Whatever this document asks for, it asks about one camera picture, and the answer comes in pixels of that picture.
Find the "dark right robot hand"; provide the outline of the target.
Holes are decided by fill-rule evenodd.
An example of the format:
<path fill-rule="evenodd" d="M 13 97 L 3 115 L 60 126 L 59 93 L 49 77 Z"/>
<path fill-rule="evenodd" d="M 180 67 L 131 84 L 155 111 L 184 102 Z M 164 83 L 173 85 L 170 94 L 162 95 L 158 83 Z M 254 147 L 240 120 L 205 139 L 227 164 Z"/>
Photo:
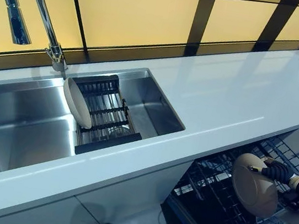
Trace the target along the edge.
<path fill-rule="evenodd" d="M 265 167 L 249 165 L 248 169 L 288 185 L 290 189 L 299 191 L 299 174 L 295 173 L 292 168 L 272 159 L 267 159 L 264 163 L 266 164 Z"/>

